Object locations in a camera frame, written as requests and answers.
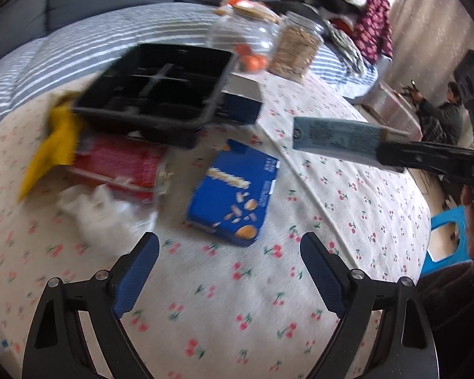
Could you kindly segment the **pale blue package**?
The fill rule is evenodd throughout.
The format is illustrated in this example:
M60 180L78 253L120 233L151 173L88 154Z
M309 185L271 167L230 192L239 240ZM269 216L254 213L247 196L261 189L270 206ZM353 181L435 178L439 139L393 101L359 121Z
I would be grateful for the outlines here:
M366 165L378 165L382 129L368 122L295 117L293 148Z

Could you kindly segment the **white tissue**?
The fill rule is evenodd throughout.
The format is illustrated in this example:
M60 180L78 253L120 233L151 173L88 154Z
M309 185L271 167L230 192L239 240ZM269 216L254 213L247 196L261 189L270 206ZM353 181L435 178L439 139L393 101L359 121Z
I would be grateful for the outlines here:
M69 187L58 194L57 207L74 219L86 245L112 257L129 253L158 216L153 206L115 199L105 185Z

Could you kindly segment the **seated person in background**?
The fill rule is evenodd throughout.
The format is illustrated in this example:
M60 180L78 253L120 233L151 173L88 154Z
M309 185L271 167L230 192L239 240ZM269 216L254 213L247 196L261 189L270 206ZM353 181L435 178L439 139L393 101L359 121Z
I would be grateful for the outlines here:
M408 89L419 118L422 142L457 146L462 136L462 98L455 81L447 86L446 101L442 105L432 105L417 88Z

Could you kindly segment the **blue plastic stool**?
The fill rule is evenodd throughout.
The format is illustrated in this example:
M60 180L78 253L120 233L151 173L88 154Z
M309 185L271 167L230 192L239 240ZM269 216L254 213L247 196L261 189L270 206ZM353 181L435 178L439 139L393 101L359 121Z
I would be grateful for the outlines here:
M462 206L439 212L431 218L431 244L420 276L454 264L468 262L467 221Z

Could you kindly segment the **red floral garment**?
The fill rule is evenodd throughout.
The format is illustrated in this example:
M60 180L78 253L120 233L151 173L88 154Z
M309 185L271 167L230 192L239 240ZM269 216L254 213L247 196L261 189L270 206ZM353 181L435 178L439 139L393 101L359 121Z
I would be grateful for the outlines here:
M381 55L393 57L389 14L388 0L367 0L355 24L353 41L370 64L375 64Z

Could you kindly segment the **seed filled jar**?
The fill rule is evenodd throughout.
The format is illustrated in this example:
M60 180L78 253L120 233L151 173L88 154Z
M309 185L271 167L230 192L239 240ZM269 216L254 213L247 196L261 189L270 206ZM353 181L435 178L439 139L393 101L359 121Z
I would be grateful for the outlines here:
M324 33L318 22L289 11L283 17L267 70L300 82L324 43Z

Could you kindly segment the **blue and white box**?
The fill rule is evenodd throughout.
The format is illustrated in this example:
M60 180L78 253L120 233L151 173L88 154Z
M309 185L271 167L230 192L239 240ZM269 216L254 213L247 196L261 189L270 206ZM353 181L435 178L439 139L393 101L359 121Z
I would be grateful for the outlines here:
M245 76L232 74L222 89L222 96L212 122L254 125L263 105L260 84Z

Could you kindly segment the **orange tangerine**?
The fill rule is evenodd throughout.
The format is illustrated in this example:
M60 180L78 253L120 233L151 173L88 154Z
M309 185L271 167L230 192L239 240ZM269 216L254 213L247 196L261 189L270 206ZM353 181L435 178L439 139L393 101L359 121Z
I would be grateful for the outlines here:
M250 54L240 57L240 69L246 73L257 73L267 69L268 57L259 54Z
M252 48L248 44L235 44L233 49L239 57L252 55Z

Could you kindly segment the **blue biscuit box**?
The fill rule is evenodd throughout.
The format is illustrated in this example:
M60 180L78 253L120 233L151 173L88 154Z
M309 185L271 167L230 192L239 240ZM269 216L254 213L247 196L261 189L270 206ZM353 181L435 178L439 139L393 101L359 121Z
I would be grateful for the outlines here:
M186 219L227 242L248 247L258 238L280 160L228 140L198 184Z

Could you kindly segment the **clear glass jar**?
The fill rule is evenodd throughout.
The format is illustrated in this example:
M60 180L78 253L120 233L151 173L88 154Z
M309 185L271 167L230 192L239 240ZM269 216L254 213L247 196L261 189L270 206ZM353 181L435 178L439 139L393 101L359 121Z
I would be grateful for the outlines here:
M268 57L273 52L280 17L262 3L240 0L235 4L224 4L215 10L218 19L209 28L206 45L209 48L234 52L235 44L248 44L252 54Z

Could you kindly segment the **red snack package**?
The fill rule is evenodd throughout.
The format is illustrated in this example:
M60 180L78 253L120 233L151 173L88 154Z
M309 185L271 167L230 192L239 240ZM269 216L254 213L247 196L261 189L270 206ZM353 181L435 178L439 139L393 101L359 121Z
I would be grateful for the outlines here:
M107 134L83 134L69 167L74 180L107 186L117 199L155 204L167 194L172 171L167 146Z

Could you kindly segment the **yellow wrapper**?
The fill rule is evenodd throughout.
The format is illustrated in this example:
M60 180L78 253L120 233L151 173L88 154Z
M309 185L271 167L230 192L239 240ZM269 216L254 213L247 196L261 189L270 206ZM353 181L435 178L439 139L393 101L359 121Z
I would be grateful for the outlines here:
M23 201L37 182L54 167L72 166L78 149L82 120L73 110L79 93L67 91L52 96L47 114L47 134L30 160L19 188L18 202Z

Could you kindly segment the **black plastic tray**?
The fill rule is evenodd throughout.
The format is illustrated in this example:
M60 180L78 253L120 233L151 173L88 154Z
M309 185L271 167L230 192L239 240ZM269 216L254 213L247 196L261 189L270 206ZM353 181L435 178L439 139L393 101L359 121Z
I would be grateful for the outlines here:
M231 51L135 45L72 108L94 131L192 149L213 120L235 63Z

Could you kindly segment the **blue striped quilt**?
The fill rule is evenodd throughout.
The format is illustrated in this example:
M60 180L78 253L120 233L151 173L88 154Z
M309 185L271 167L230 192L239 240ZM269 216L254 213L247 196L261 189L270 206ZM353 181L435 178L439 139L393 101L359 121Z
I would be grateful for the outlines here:
M142 43L203 46L219 20L214 8L158 3L77 21L0 59L0 122L30 99L105 69Z

